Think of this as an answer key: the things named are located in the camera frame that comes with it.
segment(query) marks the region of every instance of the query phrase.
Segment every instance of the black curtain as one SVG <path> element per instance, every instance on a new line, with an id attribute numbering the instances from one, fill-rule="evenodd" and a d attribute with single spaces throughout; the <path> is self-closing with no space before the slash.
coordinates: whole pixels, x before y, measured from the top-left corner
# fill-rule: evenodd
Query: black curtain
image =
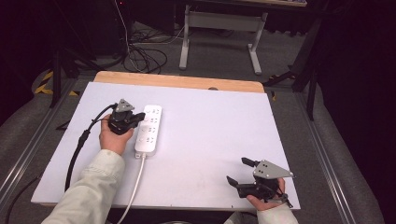
<path id="1" fill-rule="evenodd" d="M 328 0 L 306 0 L 306 7 L 311 10 L 327 10 Z M 290 32 L 290 35 L 305 35 L 314 23 L 315 17 L 309 15 L 290 15 L 285 13 L 268 13 L 264 29 L 269 32 Z"/>
<path id="2" fill-rule="evenodd" d="M 24 1 L 0 3 L 0 125 L 33 98 L 32 83 L 50 64 L 45 34 Z"/>
<path id="3" fill-rule="evenodd" d="M 386 223 L 396 223 L 395 10 L 394 1 L 353 1 L 323 22 L 314 50 L 324 58 L 318 67 L 324 104 Z"/>

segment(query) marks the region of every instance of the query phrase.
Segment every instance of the sleeve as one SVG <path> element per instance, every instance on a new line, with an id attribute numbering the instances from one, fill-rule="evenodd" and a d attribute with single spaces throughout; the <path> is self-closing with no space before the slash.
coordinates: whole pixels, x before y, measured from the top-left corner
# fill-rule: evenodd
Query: sleeve
<path id="1" fill-rule="evenodd" d="M 298 224 L 294 214 L 286 203 L 265 211 L 257 211 L 259 224 Z"/>
<path id="2" fill-rule="evenodd" d="M 119 154 L 100 150 L 42 223 L 105 223 L 124 168 Z"/>

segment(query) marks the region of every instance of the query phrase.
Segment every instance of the table leg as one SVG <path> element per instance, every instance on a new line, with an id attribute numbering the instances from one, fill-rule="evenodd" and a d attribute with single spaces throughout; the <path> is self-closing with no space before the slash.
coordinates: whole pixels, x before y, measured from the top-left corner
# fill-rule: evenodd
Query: table leg
<path id="1" fill-rule="evenodd" d="M 187 58 L 189 56 L 189 21 L 190 21 L 190 7 L 186 5 L 185 15 L 184 15 L 184 36 L 183 36 L 183 46 L 181 47 L 180 64 L 179 69 L 185 70 L 187 68 Z"/>
<path id="2" fill-rule="evenodd" d="M 259 22 L 259 27 L 256 32 L 256 38 L 253 44 L 248 44 L 248 53 L 250 55 L 251 63 L 253 64 L 254 73 L 256 75 L 262 74 L 262 69 L 260 68 L 259 59 L 257 58 L 256 48 L 259 45 L 260 38 L 262 37 L 262 30 L 264 29 L 265 21 L 267 19 L 268 13 L 262 13 L 262 20 Z"/>

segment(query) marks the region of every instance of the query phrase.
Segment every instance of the human hand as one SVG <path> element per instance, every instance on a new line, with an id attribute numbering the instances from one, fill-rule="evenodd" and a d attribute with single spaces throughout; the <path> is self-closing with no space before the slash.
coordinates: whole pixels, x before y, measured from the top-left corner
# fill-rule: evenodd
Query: human hand
<path id="1" fill-rule="evenodd" d="M 108 149 L 122 155 L 125 150 L 126 142 L 134 134 L 134 129 L 130 129 L 122 135 L 117 135 L 116 133 L 111 132 L 110 128 L 108 128 L 109 119 L 110 115 L 108 114 L 101 120 L 102 130 L 99 134 L 101 149 Z"/>
<path id="2" fill-rule="evenodd" d="M 285 192 L 285 180 L 283 178 L 279 178 L 277 180 L 279 183 L 279 188 L 278 193 L 284 193 Z M 253 195 L 248 195 L 247 200 L 257 209 L 257 211 L 265 211 L 271 208 L 275 208 L 280 206 L 282 203 L 265 203 L 262 200 L 254 197 Z"/>

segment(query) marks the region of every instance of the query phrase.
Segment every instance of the power strip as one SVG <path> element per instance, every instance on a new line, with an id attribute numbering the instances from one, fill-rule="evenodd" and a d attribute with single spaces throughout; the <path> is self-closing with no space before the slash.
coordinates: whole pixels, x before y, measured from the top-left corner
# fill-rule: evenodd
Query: power strip
<path id="1" fill-rule="evenodd" d="M 144 112 L 146 116 L 139 123 L 139 131 L 134 145 L 134 156 L 137 159 L 143 155 L 153 156 L 155 154 L 163 108 L 159 105 L 146 105 Z"/>

